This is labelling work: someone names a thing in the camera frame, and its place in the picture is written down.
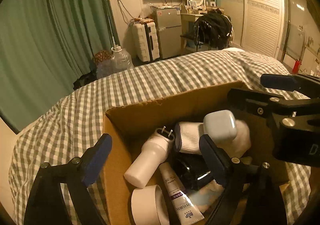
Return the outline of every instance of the suitcase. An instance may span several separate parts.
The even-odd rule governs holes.
[[[142,62],[153,62],[159,55],[159,45],[154,22],[134,24],[132,35],[137,55]]]

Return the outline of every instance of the plaid blanket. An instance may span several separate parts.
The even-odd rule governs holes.
[[[306,98],[297,92],[262,87],[263,73],[289,74],[280,62],[260,54],[231,50],[198,52],[113,74],[60,99],[20,136],[14,148],[9,183],[16,223],[23,224],[28,195],[40,164],[60,165],[82,156],[100,138],[102,117],[108,108],[236,80],[251,89],[281,94],[288,100]],[[308,201],[310,167],[292,163],[286,166],[290,185],[283,197],[288,224],[292,224]],[[64,185],[61,188],[73,224],[80,224],[68,189]],[[108,223],[100,178],[88,190]]]

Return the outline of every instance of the screw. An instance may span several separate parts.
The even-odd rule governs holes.
[[[72,162],[73,164],[78,164],[78,163],[80,163],[80,157],[74,157],[73,159],[71,159],[71,162]]]
[[[263,109],[259,107],[257,112],[258,112],[259,115],[262,115],[263,114]]]
[[[270,168],[270,164],[267,162],[262,163],[262,166],[266,169]]]
[[[269,100],[272,101],[272,102],[278,102],[278,101],[280,101],[280,99],[277,98],[277,97],[271,97]]]
[[[282,123],[283,123],[283,125],[288,126],[288,127],[293,127],[294,125],[296,125],[295,121],[290,118],[284,118],[282,120]]]
[[[44,162],[41,164],[41,168],[47,168],[49,166],[49,163],[48,162]]]
[[[240,163],[239,158],[231,158],[231,161],[232,161],[234,164],[239,164],[239,163]]]

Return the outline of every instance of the roll of tape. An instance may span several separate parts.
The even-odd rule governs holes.
[[[136,225],[169,225],[167,206],[159,185],[136,188],[131,197],[131,210]]]

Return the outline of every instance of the gray refrigerator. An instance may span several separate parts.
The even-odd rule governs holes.
[[[180,55],[181,17],[180,8],[154,11],[161,58]]]

